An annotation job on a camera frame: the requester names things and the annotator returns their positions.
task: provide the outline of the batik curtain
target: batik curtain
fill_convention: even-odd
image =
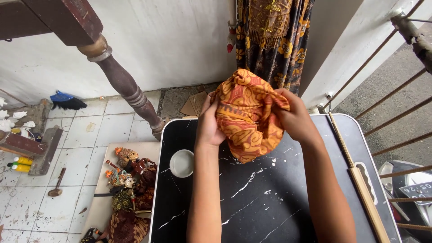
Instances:
[[[237,0],[237,68],[253,72],[274,89],[286,88],[298,95],[313,3],[314,0]],[[264,12],[256,11],[260,7]],[[284,9],[288,10],[286,21]],[[270,27],[271,31],[275,27],[274,30],[279,31],[277,20],[281,19],[286,24],[284,35],[271,40],[257,38],[254,27],[258,29],[259,21],[256,18],[269,13],[273,26],[267,21],[262,29]]]

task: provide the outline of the license plate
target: license plate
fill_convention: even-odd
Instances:
[[[428,198],[432,197],[432,182],[409,185],[399,188],[409,198]],[[418,205],[427,205],[432,201],[416,201]]]

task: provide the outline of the floor tile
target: floor tile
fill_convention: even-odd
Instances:
[[[50,233],[32,231],[30,234],[29,243],[65,243],[67,239],[66,233]]]
[[[98,137],[102,115],[75,117],[63,148],[93,147]]]
[[[107,106],[107,100],[105,99],[90,100],[90,101],[85,101],[84,103],[87,104],[87,107],[76,111],[75,117],[103,115],[105,108]]]
[[[51,110],[48,114],[48,118],[65,118],[65,117],[74,117],[76,110],[63,110],[56,107],[54,110]]]
[[[57,184],[61,169],[64,167],[66,167],[66,171],[61,181],[60,188],[62,185],[82,185],[84,177],[86,176],[90,157],[92,156],[92,151],[92,147],[62,149],[48,185],[55,186]]]
[[[155,108],[156,113],[158,112],[158,106],[159,106],[159,100],[161,98],[161,91],[155,90],[155,91],[148,91],[144,92],[144,94],[147,96],[147,99],[152,103],[153,107]],[[140,117],[137,113],[133,116],[134,121],[144,121],[144,118]]]
[[[73,213],[72,223],[69,233],[81,233],[89,215],[90,206],[92,205],[93,196],[95,195],[96,186],[83,186],[79,194],[78,203]]]
[[[47,193],[54,188],[47,187]],[[68,232],[81,186],[68,186],[61,189],[63,193],[57,197],[50,197],[45,193],[33,231]]]
[[[66,243],[79,243],[81,240],[81,234],[69,233],[67,234]]]
[[[55,125],[63,129],[61,133],[60,141],[58,142],[57,148],[62,148],[64,141],[66,140],[67,133],[69,132],[70,125],[72,124],[73,118],[53,118],[48,119],[45,125],[45,131],[48,128],[53,128]]]
[[[31,231],[3,230],[1,232],[2,240],[0,240],[0,243],[27,243],[30,233]]]
[[[128,142],[156,142],[152,129],[147,121],[134,121],[130,130]]]
[[[110,143],[127,142],[133,113],[120,115],[104,115],[95,147],[108,146]]]
[[[46,187],[17,186],[1,220],[5,229],[32,230]]]
[[[121,96],[108,98],[105,115],[123,114],[134,112],[133,108]]]
[[[12,196],[13,186],[0,186],[0,221],[6,212],[7,204]]]
[[[7,167],[8,163],[12,163],[16,154],[11,152],[0,152],[0,186],[15,186],[21,172],[15,171]]]
[[[51,175],[54,171],[55,165],[57,163],[57,159],[60,155],[61,149],[56,149],[53,159],[51,160],[50,167],[46,175],[43,176],[29,176],[26,173],[21,173],[19,176],[18,182],[16,185],[21,186],[48,186]]]
[[[95,147],[87,167],[83,185],[97,185],[107,147]]]

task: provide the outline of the white bowl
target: white bowl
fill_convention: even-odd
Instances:
[[[194,153],[187,149],[182,149],[171,157],[169,161],[171,173],[179,178],[185,178],[194,172]]]

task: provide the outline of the black marble table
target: black marble table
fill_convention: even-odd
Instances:
[[[337,180],[354,215],[357,242],[378,242],[351,180],[346,159],[328,115],[311,115],[329,152]],[[400,237],[358,123],[343,114],[334,118],[355,162],[363,162],[371,177],[376,205],[392,243]],[[192,176],[178,178],[169,169],[180,149],[194,151],[197,119],[169,122],[163,131],[150,228],[151,243],[186,242]],[[285,133],[271,153],[241,164],[226,142],[219,149],[219,184],[223,243],[316,242],[309,215],[303,154]]]

